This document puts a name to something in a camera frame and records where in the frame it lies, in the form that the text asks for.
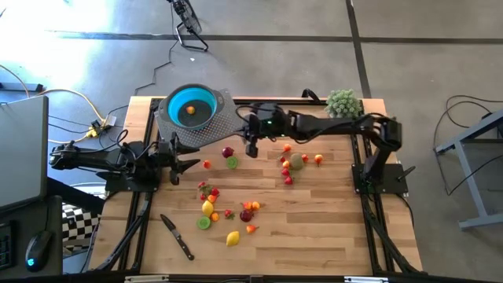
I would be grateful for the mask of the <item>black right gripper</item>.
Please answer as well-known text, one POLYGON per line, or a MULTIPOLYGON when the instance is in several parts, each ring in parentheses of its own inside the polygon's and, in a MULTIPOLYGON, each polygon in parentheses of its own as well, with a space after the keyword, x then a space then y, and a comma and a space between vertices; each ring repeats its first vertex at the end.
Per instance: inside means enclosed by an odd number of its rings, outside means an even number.
MULTIPOLYGON (((273 103, 263 103, 259 106, 257 115, 249 113, 245 116, 248 130, 258 130, 260 122, 260 132, 267 137, 280 137, 284 131, 283 111, 273 103)), ((258 156, 258 147, 256 145, 258 138, 256 136, 248 136, 245 153, 251 158, 258 156)))

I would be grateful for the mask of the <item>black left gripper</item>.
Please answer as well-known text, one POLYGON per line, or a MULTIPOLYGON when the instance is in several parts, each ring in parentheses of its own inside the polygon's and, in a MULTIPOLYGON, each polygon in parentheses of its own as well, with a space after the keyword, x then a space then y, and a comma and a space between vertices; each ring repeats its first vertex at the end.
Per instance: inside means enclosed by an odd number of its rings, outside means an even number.
POLYGON ((171 133, 170 141, 159 141, 156 146, 156 164, 160 170, 169 168, 170 182, 172 185, 179 184, 179 175, 192 166, 198 164, 200 159, 177 160, 177 154, 189 154, 199 152, 199 148, 183 145, 176 132, 171 133))

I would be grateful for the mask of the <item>blue collapsible colander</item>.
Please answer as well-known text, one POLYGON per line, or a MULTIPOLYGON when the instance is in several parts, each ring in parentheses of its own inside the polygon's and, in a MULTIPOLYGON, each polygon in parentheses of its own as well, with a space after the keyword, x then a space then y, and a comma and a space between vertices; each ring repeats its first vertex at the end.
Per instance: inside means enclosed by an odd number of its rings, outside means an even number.
POLYGON ((201 130, 220 113, 225 105, 222 94, 208 86, 192 83, 175 89, 167 97, 167 109, 162 110, 177 127, 186 130, 201 130), (190 115, 186 108, 193 106, 195 113, 190 115))

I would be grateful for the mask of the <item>grey perforated metal shelf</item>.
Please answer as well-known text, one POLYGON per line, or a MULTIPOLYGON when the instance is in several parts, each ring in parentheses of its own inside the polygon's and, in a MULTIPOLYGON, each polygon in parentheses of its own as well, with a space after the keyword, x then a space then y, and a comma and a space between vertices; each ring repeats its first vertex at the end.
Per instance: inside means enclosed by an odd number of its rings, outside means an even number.
POLYGON ((168 141, 171 139, 171 133, 176 132, 183 145, 200 148, 211 143, 217 142, 224 138, 239 132, 244 126, 244 121, 236 114, 237 106, 234 103, 232 96, 227 89, 217 90, 223 95, 225 105, 223 110, 203 129, 201 130, 186 130, 175 126, 166 114, 162 114, 162 110, 167 109, 167 97, 165 97, 154 112, 156 122, 158 124, 160 136, 168 141))

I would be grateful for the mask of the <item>white power adapter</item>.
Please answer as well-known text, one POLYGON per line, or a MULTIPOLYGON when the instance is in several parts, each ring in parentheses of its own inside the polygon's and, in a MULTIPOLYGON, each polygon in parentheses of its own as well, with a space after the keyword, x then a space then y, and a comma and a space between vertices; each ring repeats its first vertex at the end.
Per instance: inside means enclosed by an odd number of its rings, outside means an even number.
POLYGON ((98 138, 100 134, 112 129, 116 125, 116 117, 108 115, 103 121, 95 120, 93 121, 88 131, 86 132, 86 138, 98 138))

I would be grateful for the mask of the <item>green plant in white pot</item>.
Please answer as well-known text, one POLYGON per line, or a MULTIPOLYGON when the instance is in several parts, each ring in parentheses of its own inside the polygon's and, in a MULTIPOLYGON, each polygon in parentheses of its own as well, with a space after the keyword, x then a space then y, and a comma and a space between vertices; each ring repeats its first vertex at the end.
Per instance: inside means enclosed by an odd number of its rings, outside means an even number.
POLYGON ((325 112, 331 118, 356 118, 362 112, 362 105, 352 89, 332 90, 326 100, 325 112))

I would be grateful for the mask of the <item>black white checkerboard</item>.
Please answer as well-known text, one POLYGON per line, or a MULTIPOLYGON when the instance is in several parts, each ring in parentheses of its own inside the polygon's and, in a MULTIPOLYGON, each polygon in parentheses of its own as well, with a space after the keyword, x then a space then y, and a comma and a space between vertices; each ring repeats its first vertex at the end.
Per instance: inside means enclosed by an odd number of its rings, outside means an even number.
POLYGON ((70 204, 62 206, 63 253, 70 255, 90 246, 101 215, 70 204))

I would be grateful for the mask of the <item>black desk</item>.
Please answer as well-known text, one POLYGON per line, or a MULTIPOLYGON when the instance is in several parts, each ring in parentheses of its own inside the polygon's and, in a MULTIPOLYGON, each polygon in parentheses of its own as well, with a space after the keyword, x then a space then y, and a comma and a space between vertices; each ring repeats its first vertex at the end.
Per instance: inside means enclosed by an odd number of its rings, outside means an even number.
POLYGON ((48 197, 12 211, 0 214, 0 223, 16 223, 16 265, 0 270, 0 281, 62 274, 62 199, 48 197), (29 272, 25 266, 25 252, 30 239, 40 231, 50 231, 49 256, 46 265, 38 272, 29 272))

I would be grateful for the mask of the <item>black computer mouse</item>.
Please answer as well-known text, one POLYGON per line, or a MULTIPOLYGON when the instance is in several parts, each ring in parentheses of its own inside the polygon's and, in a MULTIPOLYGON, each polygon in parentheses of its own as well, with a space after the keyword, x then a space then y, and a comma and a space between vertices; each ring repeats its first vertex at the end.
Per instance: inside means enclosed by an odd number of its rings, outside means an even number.
POLYGON ((43 230, 28 242, 24 262, 29 272, 38 272, 46 265, 52 236, 50 231, 43 230))

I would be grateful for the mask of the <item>black keyboard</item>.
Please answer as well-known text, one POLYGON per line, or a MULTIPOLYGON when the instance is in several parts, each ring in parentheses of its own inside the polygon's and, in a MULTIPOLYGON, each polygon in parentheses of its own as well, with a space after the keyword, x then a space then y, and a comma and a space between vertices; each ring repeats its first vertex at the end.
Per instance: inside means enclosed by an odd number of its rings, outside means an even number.
POLYGON ((16 223, 13 220, 0 223, 0 270, 16 265, 16 223))

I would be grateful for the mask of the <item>grey metal table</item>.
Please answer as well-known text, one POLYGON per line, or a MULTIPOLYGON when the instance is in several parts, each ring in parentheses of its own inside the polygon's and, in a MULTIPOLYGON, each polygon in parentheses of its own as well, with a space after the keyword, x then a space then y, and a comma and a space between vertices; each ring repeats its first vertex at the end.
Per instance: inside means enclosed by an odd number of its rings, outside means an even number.
MULTIPOLYGON (((455 105, 451 105, 447 107, 444 113, 440 116, 439 121, 437 122, 433 134, 433 153, 435 156, 435 161, 437 162, 441 174, 441 178, 444 184, 444 189, 448 196, 451 196, 457 189, 459 189, 462 185, 466 184, 470 191, 472 200, 475 204, 475 208, 477 210, 478 216, 471 219, 466 219, 460 221, 458 223, 461 230, 467 230, 470 228, 489 226, 494 224, 503 224, 503 212, 490 214, 486 209, 485 204, 483 203, 483 198, 480 193, 479 186, 475 180, 476 175, 481 172, 482 169, 488 167, 491 163, 502 160, 503 161, 503 153, 496 155, 495 157, 491 157, 487 161, 484 161, 477 168, 472 168, 469 164, 468 156, 465 150, 465 145, 469 143, 476 143, 479 140, 479 136, 485 134, 487 131, 492 130, 494 128, 498 128, 499 126, 503 126, 503 108, 496 112, 489 111, 478 123, 473 126, 467 127, 464 132, 451 138, 449 141, 438 145, 437 144, 437 134, 439 131, 439 126, 445 116, 450 115, 450 110, 454 108, 455 105), (449 188, 448 182, 445 178, 441 161, 439 157, 450 150, 454 150, 457 154, 457 158, 459 160, 459 164, 461 165, 461 169, 464 173, 464 178, 459 181, 452 189, 449 188)), ((482 143, 494 144, 498 142, 503 142, 502 138, 493 138, 493 139, 480 139, 482 143)))

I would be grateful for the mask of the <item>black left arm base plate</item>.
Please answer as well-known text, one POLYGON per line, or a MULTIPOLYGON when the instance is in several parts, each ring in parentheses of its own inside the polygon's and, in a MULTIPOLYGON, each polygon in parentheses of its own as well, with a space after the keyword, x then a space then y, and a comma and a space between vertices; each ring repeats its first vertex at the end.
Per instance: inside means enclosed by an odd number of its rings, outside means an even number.
POLYGON ((141 178, 133 175, 108 172, 103 176, 105 189, 109 192, 150 193, 157 190, 160 179, 157 177, 141 178))

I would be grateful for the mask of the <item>black handled kitchen knife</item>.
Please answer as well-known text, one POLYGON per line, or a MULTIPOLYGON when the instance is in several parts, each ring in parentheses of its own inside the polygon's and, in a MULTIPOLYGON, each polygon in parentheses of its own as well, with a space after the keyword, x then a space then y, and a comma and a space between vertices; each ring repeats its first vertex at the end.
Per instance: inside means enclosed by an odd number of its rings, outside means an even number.
POLYGON ((187 244, 182 240, 182 235, 178 232, 176 225, 164 214, 160 214, 160 218, 161 218, 163 224, 173 234, 175 240, 177 241, 178 245, 181 247, 181 249, 184 252, 187 259, 190 261, 193 261, 195 259, 195 256, 189 250, 187 244))

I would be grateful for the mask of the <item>silver metal bracket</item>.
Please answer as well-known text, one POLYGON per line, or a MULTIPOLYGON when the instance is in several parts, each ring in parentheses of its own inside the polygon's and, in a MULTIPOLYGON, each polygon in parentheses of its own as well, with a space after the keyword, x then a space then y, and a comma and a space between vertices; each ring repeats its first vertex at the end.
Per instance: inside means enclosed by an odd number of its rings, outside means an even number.
POLYGON ((169 282, 167 275, 137 275, 126 276, 123 283, 164 283, 169 282))
POLYGON ((387 277, 345 276, 344 283, 389 283, 387 277))

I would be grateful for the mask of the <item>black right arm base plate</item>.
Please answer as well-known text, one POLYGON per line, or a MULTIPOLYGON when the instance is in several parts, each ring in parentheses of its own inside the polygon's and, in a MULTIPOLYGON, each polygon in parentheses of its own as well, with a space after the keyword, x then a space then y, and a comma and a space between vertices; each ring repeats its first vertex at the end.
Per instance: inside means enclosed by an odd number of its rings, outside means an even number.
POLYGON ((404 169, 401 164, 385 164, 383 174, 377 181, 364 176, 364 165, 353 164, 351 167, 354 191, 359 194, 407 194, 409 192, 406 176, 416 167, 404 169))

